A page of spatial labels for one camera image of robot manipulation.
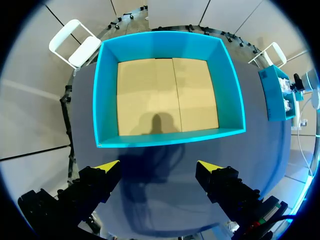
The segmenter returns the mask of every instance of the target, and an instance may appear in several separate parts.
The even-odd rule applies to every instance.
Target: cyan plastic tray
[[[164,134],[119,136],[118,63],[154,58],[207,61],[219,128]],[[93,128],[98,148],[145,147],[222,138],[246,131],[237,74],[221,39],[190,32],[151,31],[108,39],[101,44],[93,86]]]
[[[289,77],[275,65],[271,65],[261,71],[259,76],[262,82],[266,108],[269,121],[285,121],[296,116],[296,102],[293,93],[283,95],[278,78]],[[284,99],[288,100],[292,108],[286,112]]]

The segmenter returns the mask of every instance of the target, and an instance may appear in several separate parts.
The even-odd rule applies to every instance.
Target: white chair
[[[66,38],[81,25],[91,36],[88,36],[84,42],[75,50],[68,60],[64,59],[56,52],[58,47],[66,40]],[[73,19],[69,21],[60,31],[52,38],[49,43],[49,50],[69,64],[74,69],[80,68],[91,55],[100,47],[101,40],[96,38],[79,20]]]
[[[281,48],[279,47],[279,45],[278,45],[276,42],[271,43],[269,46],[266,47],[265,50],[263,50],[262,52],[258,53],[257,56],[255,56],[252,60],[250,60],[250,61],[248,62],[248,64],[251,63],[252,61],[254,61],[255,63],[257,63],[257,62],[255,61],[255,59],[262,54],[263,57],[265,58],[265,60],[267,61],[267,63],[269,64],[269,66],[273,65],[274,63],[271,61],[270,57],[268,56],[268,54],[267,54],[267,52],[266,52],[266,50],[267,50],[268,48],[270,48],[270,47],[273,47],[273,48],[274,48],[276,54],[279,56],[280,60],[282,61],[282,64],[278,65],[277,67],[278,67],[278,68],[281,68],[283,65],[285,65],[285,64],[287,63],[287,58],[286,58],[284,52],[281,50]]]

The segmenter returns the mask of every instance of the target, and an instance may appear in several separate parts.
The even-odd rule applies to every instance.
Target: cable
[[[304,103],[304,105],[302,106],[302,109],[301,109],[301,112],[300,112],[300,116],[299,116],[299,119],[298,119],[298,130],[297,130],[298,133],[297,133],[297,137],[298,137],[298,143],[299,143],[299,148],[300,148],[300,152],[301,152],[301,154],[302,154],[302,157],[303,157],[303,159],[304,159],[304,161],[305,161],[305,163],[306,163],[306,165],[307,165],[307,167],[308,167],[308,169],[309,169],[310,175],[313,176],[313,173],[312,173],[311,168],[310,168],[310,166],[309,166],[309,164],[308,164],[308,161],[307,161],[307,159],[306,159],[306,156],[304,155],[304,152],[302,151],[301,144],[300,144],[300,138],[299,138],[299,126],[300,126],[301,116],[302,116],[302,113],[303,113],[303,111],[304,111],[305,106],[307,105],[307,103],[308,103],[310,100],[311,100],[311,97],[310,97],[310,98]]]
[[[250,236],[250,238],[248,237],[247,239],[256,239],[256,237],[259,236],[262,232],[267,231],[267,230],[269,231],[272,224],[275,224],[275,223],[282,221],[282,220],[295,219],[295,218],[296,218],[296,215],[282,215],[282,216],[278,216],[275,218],[270,218],[268,221],[257,226],[251,232],[249,232],[249,234],[251,236]]]

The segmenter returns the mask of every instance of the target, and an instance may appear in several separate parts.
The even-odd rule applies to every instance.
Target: table surface
[[[97,148],[92,99],[96,64],[74,77],[71,129],[79,169],[120,160],[122,179],[96,211],[105,228],[122,238],[186,236],[223,224],[228,217],[198,184],[196,163],[232,166],[239,178],[266,195],[285,175],[290,121],[268,121],[266,100],[254,65],[232,60],[242,91],[246,132],[184,144]]]

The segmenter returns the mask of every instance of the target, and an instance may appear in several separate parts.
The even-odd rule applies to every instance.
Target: blue bin
[[[289,77],[275,65],[261,71],[259,76],[262,82],[269,121],[285,121],[296,116],[296,102],[293,93],[283,95],[278,78]],[[284,99],[292,105],[291,110],[285,110]]]
[[[219,128],[164,134],[118,135],[118,63],[154,58],[207,61],[215,93]],[[244,133],[246,121],[241,89],[223,41],[212,36],[180,31],[135,33],[104,41],[94,76],[93,128],[98,148],[181,144]]]

